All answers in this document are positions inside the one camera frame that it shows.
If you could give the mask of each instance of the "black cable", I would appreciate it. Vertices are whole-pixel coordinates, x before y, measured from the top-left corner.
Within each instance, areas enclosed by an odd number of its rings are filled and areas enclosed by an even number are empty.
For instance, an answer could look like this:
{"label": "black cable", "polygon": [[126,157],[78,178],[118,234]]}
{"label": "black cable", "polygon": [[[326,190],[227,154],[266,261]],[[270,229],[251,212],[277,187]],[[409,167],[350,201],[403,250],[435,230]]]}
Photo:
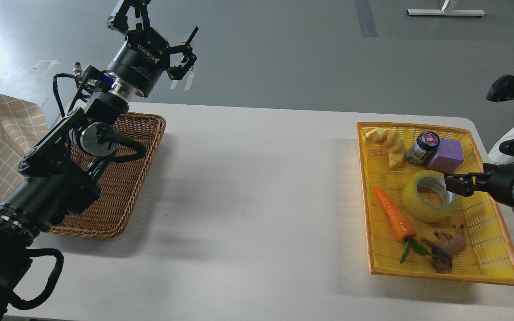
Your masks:
{"label": "black cable", "polygon": [[57,84],[58,78],[71,78],[75,79],[74,75],[60,73],[53,76],[53,94],[55,95],[55,100],[57,101],[57,105],[59,106],[59,112],[61,112],[61,116],[65,117],[65,109],[63,108],[63,103],[61,102],[61,97],[59,97],[59,85]]}
{"label": "black cable", "polygon": [[75,93],[73,100],[71,101],[71,104],[69,106],[69,111],[73,110],[75,107],[75,103],[77,103],[77,100],[79,100],[80,96],[82,95],[82,91],[84,89],[84,85],[86,85],[88,79],[85,77],[83,82],[80,82],[80,86],[77,89],[77,93]]}
{"label": "black cable", "polygon": [[136,161],[146,156],[147,150],[144,145],[140,144],[136,140],[131,140],[128,137],[124,137],[122,135],[116,134],[114,130],[107,130],[105,132],[99,132],[96,134],[98,136],[99,141],[108,141],[113,143],[121,144],[122,146],[126,146],[127,148],[132,148],[136,151],[135,154],[117,156],[112,158],[112,162],[115,163],[126,163]]}
{"label": "black cable", "polygon": [[8,306],[8,302],[7,303],[4,303],[0,306],[0,321],[3,320],[4,318],[4,315],[7,313],[7,306]]}
{"label": "black cable", "polygon": [[43,292],[39,294],[33,300],[25,301],[21,299],[15,292],[12,293],[11,299],[9,303],[13,305],[16,309],[34,309],[39,305],[42,305],[53,293],[55,290],[55,286],[57,285],[57,281],[59,281],[59,276],[61,275],[61,271],[63,270],[63,263],[65,262],[65,258],[63,254],[57,250],[56,248],[36,248],[36,249],[26,249],[27,254],[30,258],[38,258],[40,256],[54,256],[57,260],[55,262],[55,267],[49,274],[49,278],[47,279],[47,284],[45,285],[45,289]]}

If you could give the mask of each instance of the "purple sponge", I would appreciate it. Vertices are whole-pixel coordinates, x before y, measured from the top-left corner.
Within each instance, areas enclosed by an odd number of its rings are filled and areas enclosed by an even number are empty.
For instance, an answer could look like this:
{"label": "purple sponge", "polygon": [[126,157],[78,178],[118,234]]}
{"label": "purple sponge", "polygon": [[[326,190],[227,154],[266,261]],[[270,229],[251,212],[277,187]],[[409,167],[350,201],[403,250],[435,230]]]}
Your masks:
{"label": "purple sponge", "polygon": [[437,152],[428,162],[427,169],[440,173],[453,173],[463,163],[463,150],[459,140],[441,138]]}

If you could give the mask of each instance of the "metal stand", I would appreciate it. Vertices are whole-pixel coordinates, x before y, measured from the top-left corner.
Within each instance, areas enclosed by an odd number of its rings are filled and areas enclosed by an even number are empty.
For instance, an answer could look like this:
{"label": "metal stand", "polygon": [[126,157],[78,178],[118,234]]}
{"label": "metal stand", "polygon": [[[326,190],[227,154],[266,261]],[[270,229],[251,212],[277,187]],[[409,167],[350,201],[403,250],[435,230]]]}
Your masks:
{"label": "metal stand", "polygon": [[457,0],[445,0],[441,9],[408,9],[408,16],[485,16],[483,10],[453,10]]}

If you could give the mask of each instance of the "ginger root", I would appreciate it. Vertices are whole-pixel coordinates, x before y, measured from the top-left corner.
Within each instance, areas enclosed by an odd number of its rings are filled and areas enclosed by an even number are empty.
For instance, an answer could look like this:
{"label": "ginger root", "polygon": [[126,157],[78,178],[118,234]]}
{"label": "ginger root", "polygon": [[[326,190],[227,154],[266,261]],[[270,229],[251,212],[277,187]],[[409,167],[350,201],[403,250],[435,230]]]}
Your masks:
{"label": "ginger root", "polygon": [[432,248],[432,254],[434,255],[432,265],[435,266],[437,273],[451,273],[453,266],[453,257],[455,254],[465,250],[465,237],[463,236],[463,225],[455,227],[457,237],[444,233],[434,232],[434,235],[440,240],[439,244],[436,244],[428,239],[422,239],[422,242],[428,244]]}

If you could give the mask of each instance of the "orange carrot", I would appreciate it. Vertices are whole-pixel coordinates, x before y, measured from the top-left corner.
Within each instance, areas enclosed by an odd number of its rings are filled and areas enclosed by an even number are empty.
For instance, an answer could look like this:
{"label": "orange carrot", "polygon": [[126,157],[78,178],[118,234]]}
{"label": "orange carrot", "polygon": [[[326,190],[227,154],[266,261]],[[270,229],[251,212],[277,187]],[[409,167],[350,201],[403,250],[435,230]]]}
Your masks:
{"label": "orange carrot", "polygon": [[416,228],[410,220],[398,209],[398,206],[394,204],[390,196],[381,189],[374,187],[374,192],[380,201],[380,205],[386,212],[390,224],[392,225],[392,231],[400,242],[405,242],[406,238],[414,238],[417,235]]}
{"label": "orange carrot", "polygon": [[412,222],[398,209],[398,206],[394,204],[390,196],[381,189],[374,187],[374,193],[380,201],[380,205],[388,216],[388,221],[392,225],[392,231],[400,242],[404,242],[404,254],[400,258],[400,263],[404,263],[410,252],[410,247],[414,252],[420,255],[432,255],[425,246],[418,242],[414,237],[418,234],[416,228],[412,225]]}

